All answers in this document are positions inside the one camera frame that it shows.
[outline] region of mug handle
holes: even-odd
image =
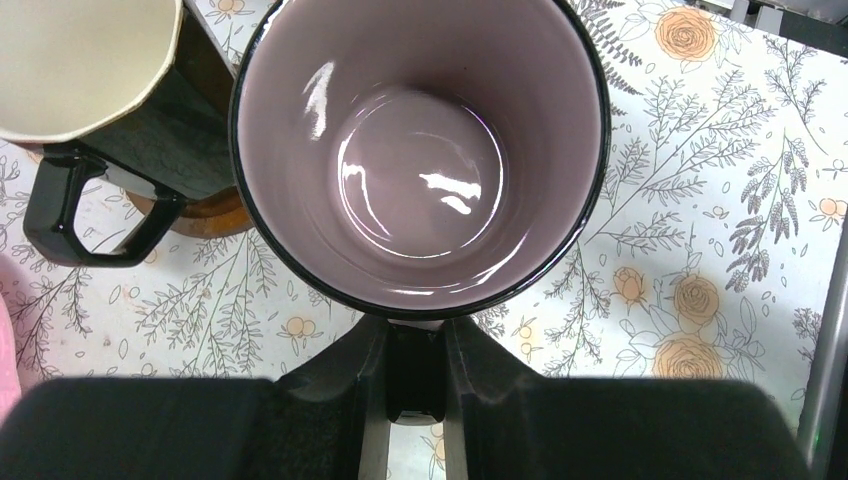
[[[111,253],[88,251],[74,231],[74,217],[86,182],[106,171],[105,162],[79,153],[41,160],[23,230],[48,261],[66,267],[132,267],[147,258],[179,218],[185,197],[157,186],[153,209]]]

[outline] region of wooden coaster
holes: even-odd
[[[127,192],[135,207],[147,215],[153,200]],[[171,230],[193,238],[220,238],[246,232],[253,223],[247,215],[236,187],[230,187],[211,197],[188,205]]]

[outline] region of tablecloth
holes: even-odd
[[[795,428],[848,207],[848,62],[665,0],[573,5],[612,99],[601,199],[552,272],[476,321],[546,375],[753,382]],[[198,6],[238,62],[270,3]],[[21,233],[36,161],[0,143],[0,291],[24,388],[62,375],[277,378],[358,318],[255,231],[169,234],[131,269],[52,265]],[[140,218],[95,181],[77,225],[106,249]],[[442,478],[444,462],[440,425],[392,429],[390,477]]]

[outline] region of mug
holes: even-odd
[[[258,231],[331,298],[444,320],[574,243],[610,143],[603,69],[564,0],[280,1],[230,141]]]
[[[233,187],[235,70],[193,2],[0,2],[0,17],[0,138],[44,155],[23,228],[47,260],[136,265],[186,205]],[[93,178],[155,200],[111,253],[74,231]]]

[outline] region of floral pattern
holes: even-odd
[[[848,65],[668,0],[572,4],[610,85],[601,199],[547,276],[475,321],[546,375],[748,381],[797,425],[848,210],[848,99],[823,79]],[[198,1],[235,62],[268,6]],[[37,160],[0,142],[0,293],[25,389],[62,375],[278,378],[358,318],[256,232],[169,234],[133,269],[52,265],[21,232]],[[102,249],[140,219],[99,182],[78,217]],[[391,475],[444,478],[444,441],[441,426],[393,427]]]

